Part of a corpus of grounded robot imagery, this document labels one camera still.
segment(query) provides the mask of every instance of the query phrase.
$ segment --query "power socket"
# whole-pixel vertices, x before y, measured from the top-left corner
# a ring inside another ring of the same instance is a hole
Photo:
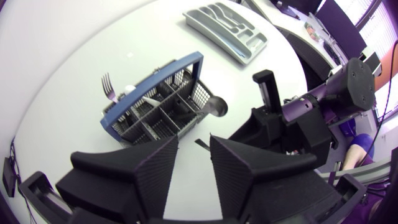
[[[11,158],[4,158],[4,167],[2,170],[2,182],[6,188],[8,197],[14,197],[15,184],[17,180],[17,174],[14,169],[14,162]]]

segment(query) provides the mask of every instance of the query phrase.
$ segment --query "computer monitor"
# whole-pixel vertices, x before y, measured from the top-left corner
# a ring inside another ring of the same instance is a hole
[[[348,59],[361,55],[366,43],[357,28],[334,0],[326,0],[315,16],[337,41]]]
[[[299,19],[298,15],[294,13],[290,7],[297,9],[298,11],[308,15],[311,13],[316,13],[322,0],[270,0],[273,5],[275,5],[282,13]]]

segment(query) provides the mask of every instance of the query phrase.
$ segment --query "blue basket handle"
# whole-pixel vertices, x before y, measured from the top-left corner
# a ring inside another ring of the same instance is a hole
[[[146,78],[138,86],[136,86],[136,89],[133,91],[134,94],[128,94],[118,103],[116,103],[101,120],[102,127],[104,127],[104,129],[116,140],[122,140],[120,135],[112,128],[112,124],[114,124],[131,107],[133,103],[140,100],[149,90],[153,89],[153,87],[157,86],[166,78],[174,75],[181,69],[184,69],[191,64],[193,64],[192,78],[194,80],[198,80],[202,63],[203,55],[200,52],[194,52],[181,58],[180,60],[166,65],[157,73]]]

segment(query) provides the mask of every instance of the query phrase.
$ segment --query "round table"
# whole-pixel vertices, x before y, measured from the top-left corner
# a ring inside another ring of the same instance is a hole
[[[101,76],[109,72],[116,93],[136,84],[172,59],[192,52],[204,55],[201,81],[229,106],[226,116],[207,116],[179,143],[164,218],[220,219],[221,208],[210,153],[194,143],[207,144],[210,133],[228,138],[262,106],[252,75],[264,69],[275,75],[281,100],[307,91],[301,64],[279,31],[256,13],[222,1],[240,13],[268,38],[262,52],[248,65],[239,64],[210,39],[186,25],[183,12],[214,0],[159,0],[111,24],[72,54],[35,97],[16,134],[22,180],[40,170],[55,186],[72,169],[70,154],[108,152],[121,148],[100,125],[104,96]],[[20,218],[27,212],[16,194],[11,203]]]

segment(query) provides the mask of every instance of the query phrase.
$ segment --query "gray basket grid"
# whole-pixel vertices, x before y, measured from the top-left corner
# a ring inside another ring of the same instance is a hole
[[[212,95],[201,81],[186,80],[184,72],[189,70],[178,71],[144,95],[161,102],[159,106],[154,108],[140,99],[112,125],[122,139],[136,145],[176,134],[181,138],[206,116],[197,114],[188,119],[175,119],[175,115],[200,110]],[[113,106],[114,103],[109,105],[104,113]]]

